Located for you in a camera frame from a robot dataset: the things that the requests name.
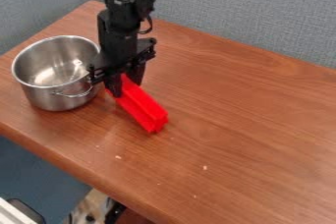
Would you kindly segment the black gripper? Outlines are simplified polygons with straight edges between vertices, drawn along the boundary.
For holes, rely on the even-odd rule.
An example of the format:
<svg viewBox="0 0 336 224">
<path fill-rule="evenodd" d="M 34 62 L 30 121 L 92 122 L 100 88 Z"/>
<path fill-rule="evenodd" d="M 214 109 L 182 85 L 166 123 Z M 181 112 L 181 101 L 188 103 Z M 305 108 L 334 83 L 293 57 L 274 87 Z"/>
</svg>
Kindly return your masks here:
<svg viewBox="0 0 336 224">
<path fill-rule="evenodd" d="M 92 58 L 86 70 L 93 84 L 104 82 L 113 97 L 122 96 L 125 74 L 130 81 L 141 85 L 145 63 L 154 57 L 153 37 L 138 38 L 137 28 L 118 30 L 112 26 L 106 10 L 97 15 L 100 52 Z"/>
</svg>

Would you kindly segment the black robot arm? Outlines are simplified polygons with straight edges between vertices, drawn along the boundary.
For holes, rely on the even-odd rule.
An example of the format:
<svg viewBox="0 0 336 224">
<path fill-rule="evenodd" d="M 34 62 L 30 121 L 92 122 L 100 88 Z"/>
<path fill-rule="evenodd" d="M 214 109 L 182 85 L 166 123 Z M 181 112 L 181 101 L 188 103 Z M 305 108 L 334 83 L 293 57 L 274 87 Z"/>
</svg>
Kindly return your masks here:
<svg viewBox="0 0 336 224">
<path fill-rule="evenodd" d="M 105 9 L 97 15 L 100 53 L 88 65 L 92 84 L 102 83 L 113 97 L 122 96 L 122 76 L 141 85 L 145 63 L 154 57 L 153 37 L 137 36 L 150 33 L 141 29 L 148 21 L 154 0 L 104 0 Z"/>
</svg>

